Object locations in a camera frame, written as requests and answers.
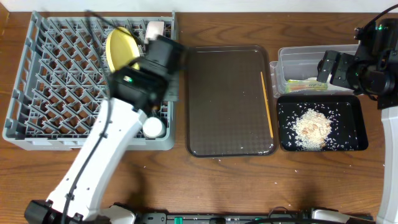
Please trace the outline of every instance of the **yellow plate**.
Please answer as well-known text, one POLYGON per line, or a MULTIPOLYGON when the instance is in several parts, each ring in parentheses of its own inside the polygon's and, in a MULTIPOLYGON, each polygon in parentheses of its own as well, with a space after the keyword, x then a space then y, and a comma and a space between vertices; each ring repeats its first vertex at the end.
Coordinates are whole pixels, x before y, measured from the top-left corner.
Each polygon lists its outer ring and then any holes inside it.
MULTIPOLYGON (((119 27, 121 30, 129 32, 124 27, 119 27)), ((122 33, 118 30, 113 30, 106 39, 106 61, 108 62, 111 72, 120 69, 127 65, 132 59, 139 56, 138 46, 134 38, 130 35, 122 33)))

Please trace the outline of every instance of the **wooden table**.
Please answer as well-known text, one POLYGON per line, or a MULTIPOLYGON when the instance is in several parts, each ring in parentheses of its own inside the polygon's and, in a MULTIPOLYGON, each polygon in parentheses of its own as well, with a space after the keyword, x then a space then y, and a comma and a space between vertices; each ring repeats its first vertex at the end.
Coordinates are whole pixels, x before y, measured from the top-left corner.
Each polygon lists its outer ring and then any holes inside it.
MULTIPOLYGON (((81 16, 81 13, 43 13, 81 16)), ((107 16, 137 16, 109 13, 107 16)), ((179 13, 180 41, 187 46, 257 44, 277 60, 281 47, 353 44, 353 30, 375 14, 179 13)), ((9 105, 30 13, 12 12, 0 43, 0 121, 9 105)), ((172 150, 127 152, 103 199, 138 210, 172 213, 268 213, 328 207, 377 215, 384 176, 384 135, 376 103, 361 96, 369 148, 358 152, 285 152, 269 157, 197 159, 185 149, 185 80, 180 79, 177 141, 172 150)), ((4 141, 0 148, 0 222, 24 223, 32 199, 45 199, 78 151, 25 151, 4 141)))

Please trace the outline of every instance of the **white cup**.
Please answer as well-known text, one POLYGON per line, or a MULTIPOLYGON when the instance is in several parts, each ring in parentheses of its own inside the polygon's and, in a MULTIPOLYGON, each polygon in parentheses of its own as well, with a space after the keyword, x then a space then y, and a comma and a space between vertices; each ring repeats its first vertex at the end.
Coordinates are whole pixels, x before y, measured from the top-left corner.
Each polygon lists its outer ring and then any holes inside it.
POLYGON ((164 123, 156 117, 148 118, 142 126, 146 138, 159 138, 166 134, 164 123))

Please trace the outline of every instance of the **white backdrop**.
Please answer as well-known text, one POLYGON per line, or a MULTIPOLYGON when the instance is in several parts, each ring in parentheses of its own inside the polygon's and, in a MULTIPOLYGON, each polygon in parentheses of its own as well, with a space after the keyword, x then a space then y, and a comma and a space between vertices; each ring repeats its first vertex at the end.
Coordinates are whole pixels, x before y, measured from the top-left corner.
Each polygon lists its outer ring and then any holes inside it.
POLYGON ((394 0, 0 0, 8 11, 381 12, 394 0))

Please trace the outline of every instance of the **gray dish rack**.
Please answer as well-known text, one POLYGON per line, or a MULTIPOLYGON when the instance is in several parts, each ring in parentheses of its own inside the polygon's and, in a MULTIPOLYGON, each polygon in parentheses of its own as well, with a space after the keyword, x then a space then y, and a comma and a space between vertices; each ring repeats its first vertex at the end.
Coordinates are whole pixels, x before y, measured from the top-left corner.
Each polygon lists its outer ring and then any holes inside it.
MULTIPOLYGON (((171 17, 105 17, 117 26, 133 30, 144 41, 149 21, 164 21, 164 35, 177 40, 174 12, 171 17)), ((26 150, 66 151, 79 148, 90 133, 100 110, 106 83, 99 59, 106 65, 105 43, 111 26, 91 18, 95 34, 91 39, 84 17, 43 18, 33 12, 22 51, 14 89, 2 132, 3 138, 26 150), (102 48, 97 55, 95 48, 102 48)), ((140 131, 128 150, 169 150, 175 142, 175 101, 178 74, 158 116, 166 125, 166 135, 146 139, 140 131)))

